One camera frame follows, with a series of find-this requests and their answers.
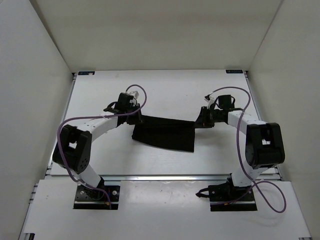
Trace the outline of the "black skirt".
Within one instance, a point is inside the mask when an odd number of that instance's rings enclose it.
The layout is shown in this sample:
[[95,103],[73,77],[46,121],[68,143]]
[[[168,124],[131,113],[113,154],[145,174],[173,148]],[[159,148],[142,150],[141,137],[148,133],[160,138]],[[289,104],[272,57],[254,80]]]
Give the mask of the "black skirt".
[[131,138],[137,142],[166,150],[194,152],[193,121],[144,115],[135,125]]

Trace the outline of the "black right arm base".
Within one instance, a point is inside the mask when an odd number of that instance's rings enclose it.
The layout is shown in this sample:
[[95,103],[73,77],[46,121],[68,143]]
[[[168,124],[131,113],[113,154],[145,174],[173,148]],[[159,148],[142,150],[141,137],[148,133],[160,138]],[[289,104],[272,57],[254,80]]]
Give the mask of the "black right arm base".
[[231,177],[221,184],[212,184],[199,190],[198,198],[207,198],[211,212],[254,212],[257,211],[252,185],[234,186]]

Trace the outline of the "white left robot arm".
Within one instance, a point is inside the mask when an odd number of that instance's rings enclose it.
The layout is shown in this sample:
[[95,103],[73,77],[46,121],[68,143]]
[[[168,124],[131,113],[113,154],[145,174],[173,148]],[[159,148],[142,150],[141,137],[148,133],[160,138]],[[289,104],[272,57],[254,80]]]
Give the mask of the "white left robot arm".
[[98,118],[89,118],[78,126],[64,125],[59,130],[59,142],[52,161],[66,169],[72,177],[87,188],[93,199],[104,195],[104,181],[90,166],[92,143],[120,125],[142,122],[139,93],[122,92],[118,100],[107,106]]

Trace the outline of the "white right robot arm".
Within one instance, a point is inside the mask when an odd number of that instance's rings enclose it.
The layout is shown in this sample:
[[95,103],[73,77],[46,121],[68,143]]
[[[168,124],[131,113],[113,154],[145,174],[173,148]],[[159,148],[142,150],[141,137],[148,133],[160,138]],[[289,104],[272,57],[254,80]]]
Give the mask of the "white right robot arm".
[[195,128],[212,128],[216,123],[226,123],[236,128],[236,147],[240,148],[239,135],[245,135],[245,160],[240,160],[240,169],[230,174],[232,183],[224,187],[224,195],[236,200],[242,195],[242,188],[264,171],[281,164],[285,160],[285,151],[280,125],[258,120],[235,107],[235,98],[229,94],[217,98],[209,94],[207,102],[200,110]]

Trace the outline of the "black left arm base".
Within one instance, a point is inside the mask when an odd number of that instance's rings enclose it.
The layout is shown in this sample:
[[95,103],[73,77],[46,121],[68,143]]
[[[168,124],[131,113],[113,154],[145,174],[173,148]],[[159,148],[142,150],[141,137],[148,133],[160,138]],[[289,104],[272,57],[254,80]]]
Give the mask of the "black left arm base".
[[73,208],[76,210],[118,210],[120,198],[120,185],[105,185],[106,195],[97,190],[89,189],[81,184],[76,188]]

